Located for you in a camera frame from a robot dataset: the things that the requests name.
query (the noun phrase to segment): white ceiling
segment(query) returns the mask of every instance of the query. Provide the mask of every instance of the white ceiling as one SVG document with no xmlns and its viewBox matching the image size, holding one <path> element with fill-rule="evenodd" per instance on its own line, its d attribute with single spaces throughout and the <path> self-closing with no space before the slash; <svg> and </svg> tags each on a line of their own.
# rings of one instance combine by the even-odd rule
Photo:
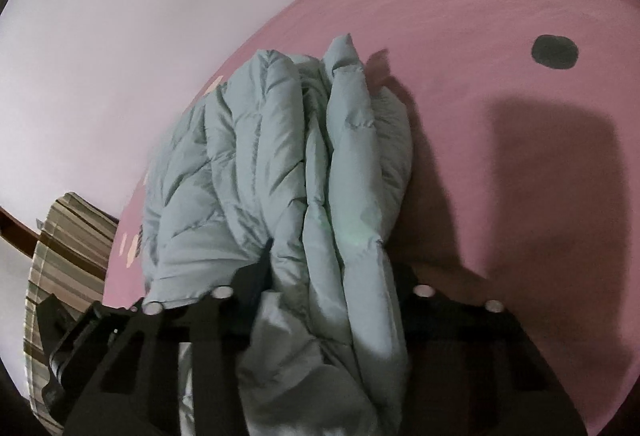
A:
<svg viewBox="0 0 640 436">
<path fill-rule="evenodd" d="M 10 0 L 0 205 L 35 228 L 73 190 L 118 216 L 162 130 L 292 1 Z"/>
</svg>

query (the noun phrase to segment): pink wall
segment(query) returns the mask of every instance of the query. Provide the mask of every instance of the pink wall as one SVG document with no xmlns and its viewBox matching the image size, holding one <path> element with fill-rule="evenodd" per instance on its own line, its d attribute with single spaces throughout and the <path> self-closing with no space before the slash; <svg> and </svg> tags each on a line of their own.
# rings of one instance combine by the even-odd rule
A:
<svg viewBox="0 0 640 436">
<path fill-rule="evenodd" d="M 162 130 L 292 1 L 10 0 L 0 204 L 35 228 L 73 190 L 119 216 Z"/>
<path fill-rule="evenodd" d="M 640 0 L 296 0 L 212 79 L 259 48 L 322 55 L 345 31 L 410 112 L 391 261 L 460 301 L 503 302 L 597 434 L 640 372 Z M 539 55 L 549 34 L 566 56 Z M 142 294 L 144 185 L 110 305 Z"/>
</svg>

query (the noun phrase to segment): pale spot on wall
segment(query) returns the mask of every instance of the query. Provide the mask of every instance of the pale spot on wall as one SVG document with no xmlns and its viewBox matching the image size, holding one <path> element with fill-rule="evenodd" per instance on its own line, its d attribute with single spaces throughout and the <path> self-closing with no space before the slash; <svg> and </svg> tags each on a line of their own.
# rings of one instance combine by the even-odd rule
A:
<svg viewBox="0 0 640 436">
<path fill-rule="evenodd" d="M 127 233 L 124 233 L 124 236 L 122 236 L 122 241 L 120 242 L 120 253 L 119 253 L 120 256 L 124 252 L 124 244 L 126 242 L 127 242 Z"/>
<path fill-rule="evenodd" d="M 204 92 L 204 94 L 206 95 L 209 92 L 212 92 L 214 89 L 216 89 L 218 87 L 218 84 L 220 84 L 220 82 L 222 81 L 222 75 L 220 75 L 219 77 L 216 78 L 216 80 L 214 80 L 209 87 L 207 88 L 206 92 Z"/>
<path fill-rule="evenodd" d="M 133 260 L 136 259 L 136 250 L 138 247 L 138 236 L 139 234 L 136 234 L 135 236 L 133 236 L 133 239 L 131 240 L 129 253 L 127 253 L 127 268 L 129 268 L 131 266 L 131 263 L 133 263 Z"/>
</svg>

